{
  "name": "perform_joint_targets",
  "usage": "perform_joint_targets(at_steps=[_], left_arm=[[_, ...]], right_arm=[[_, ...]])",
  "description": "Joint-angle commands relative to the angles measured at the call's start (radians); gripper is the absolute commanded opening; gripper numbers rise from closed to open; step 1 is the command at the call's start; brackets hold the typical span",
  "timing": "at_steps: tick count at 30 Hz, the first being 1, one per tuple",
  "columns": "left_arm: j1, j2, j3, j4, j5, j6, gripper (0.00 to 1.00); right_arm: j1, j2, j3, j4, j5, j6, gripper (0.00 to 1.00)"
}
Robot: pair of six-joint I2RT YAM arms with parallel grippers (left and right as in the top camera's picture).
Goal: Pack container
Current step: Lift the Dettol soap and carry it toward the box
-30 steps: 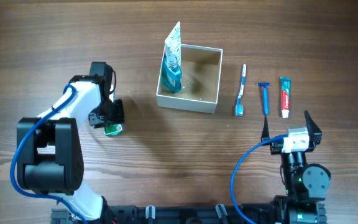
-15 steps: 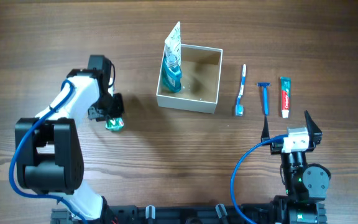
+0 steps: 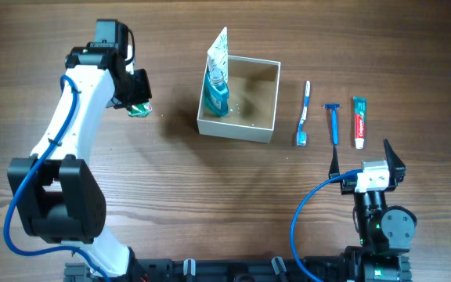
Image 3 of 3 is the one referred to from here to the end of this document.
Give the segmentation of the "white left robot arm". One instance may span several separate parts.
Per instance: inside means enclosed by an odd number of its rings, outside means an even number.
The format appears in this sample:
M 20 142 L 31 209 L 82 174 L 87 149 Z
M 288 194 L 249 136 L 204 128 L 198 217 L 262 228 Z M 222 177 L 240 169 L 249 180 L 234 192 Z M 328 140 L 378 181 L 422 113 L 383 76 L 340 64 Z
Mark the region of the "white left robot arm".
M 99 19 L 93 40 L 73 48 L 60 77 L 60 100 L 48 128 L 26 158 L 11 161 L 7 176 L 13 199 L 3 237 L 14 248 L 10 226 L 20 217 L 25 233 L 47 244 L 47 252 L 83 258 L 87 278 L 145 281 L 134 251 L 106 226 L 106 199 L 88 163 L 103 112 L 150 110 L 147 72 L 135 67 L 129 27 Z

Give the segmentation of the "blue mouthwash bottle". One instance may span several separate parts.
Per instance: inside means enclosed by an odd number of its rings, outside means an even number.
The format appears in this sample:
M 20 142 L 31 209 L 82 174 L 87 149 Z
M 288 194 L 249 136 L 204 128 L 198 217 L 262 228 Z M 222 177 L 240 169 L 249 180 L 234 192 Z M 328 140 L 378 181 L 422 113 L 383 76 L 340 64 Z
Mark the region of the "blue mouthwash bottle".
M 229 88 L 225 75 L 218 68 L 205 74 L 204 81 L 205 102 L 209 109 L 217 116 L 223 117 L 229 113 Z

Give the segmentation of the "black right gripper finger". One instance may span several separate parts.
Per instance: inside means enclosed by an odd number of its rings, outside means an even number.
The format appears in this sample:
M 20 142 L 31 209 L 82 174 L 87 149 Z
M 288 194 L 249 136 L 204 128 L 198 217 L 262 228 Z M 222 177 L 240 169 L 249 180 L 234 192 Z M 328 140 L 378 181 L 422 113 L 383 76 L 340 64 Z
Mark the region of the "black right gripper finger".
M 387 139 L 383 140 L 384 151 L 386 156 L 386 161 L 390 169 L 404 169 L 404 163 L 401 161 L 399 156 L 392 149 L 391 144 Z
M 338 153 L 337 153 L 337 146 L 333 145 L 333 152 L 332 152 L 332 160 L 330 163 L 330 169 L 328 172 L 329 179 L 338 177 L 340 175 L 340 167 L 338 162 Z

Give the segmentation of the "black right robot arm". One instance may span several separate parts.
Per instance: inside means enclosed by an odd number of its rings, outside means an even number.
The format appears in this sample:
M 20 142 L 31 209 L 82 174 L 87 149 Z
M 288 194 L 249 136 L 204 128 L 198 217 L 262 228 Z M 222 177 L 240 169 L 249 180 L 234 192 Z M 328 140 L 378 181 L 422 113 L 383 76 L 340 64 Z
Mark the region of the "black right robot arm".
M 363 161 L 356 172 L 339 172 L 333 152 L 329 177 L 339 183 L 341 194 L 352 195 L 352 212 L 360 245 L 348 246 L 333 265 L 328 266 L 329 281 L 398 281 L 413 279 L 409 258 L 417 217 L 408 209 L 389 206 L 385 196 L 404 180 L 406 166 L 384 141 L 385 158 Z

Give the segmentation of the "Colgate toothpaste tube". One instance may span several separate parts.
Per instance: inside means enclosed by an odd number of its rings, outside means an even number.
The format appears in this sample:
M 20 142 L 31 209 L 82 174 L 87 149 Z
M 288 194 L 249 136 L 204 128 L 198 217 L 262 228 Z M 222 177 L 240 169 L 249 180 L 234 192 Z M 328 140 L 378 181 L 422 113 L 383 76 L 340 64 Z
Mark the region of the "Colgate toothpaste tube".
M 354 97 L 354 125 L 355 125 L 355 148 L 361 150 L 364 147 L 366 134 L 366 99 Z

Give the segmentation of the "white floral shampoo tube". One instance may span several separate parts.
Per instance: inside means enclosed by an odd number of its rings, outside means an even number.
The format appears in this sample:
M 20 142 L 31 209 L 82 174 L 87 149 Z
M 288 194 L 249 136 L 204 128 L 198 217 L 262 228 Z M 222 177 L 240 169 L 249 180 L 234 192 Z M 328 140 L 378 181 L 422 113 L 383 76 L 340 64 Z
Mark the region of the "white floral shampoo tube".
M 207 51 L 207 69 L 212 72 L 219 69 L 225 82 L 229 80 L 228 29 L 223 27 L 218 37 Z

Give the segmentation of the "green Dettol soap bar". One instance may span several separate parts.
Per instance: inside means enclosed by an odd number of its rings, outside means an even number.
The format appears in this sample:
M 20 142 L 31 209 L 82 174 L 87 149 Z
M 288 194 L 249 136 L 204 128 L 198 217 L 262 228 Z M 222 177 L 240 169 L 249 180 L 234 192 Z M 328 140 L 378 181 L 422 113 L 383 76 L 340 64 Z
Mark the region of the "green Dettol soap bar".
M 153 111 L 150 102 L 133 104 L 127 108 L 128 116 L 131 118 L 145 118 Z

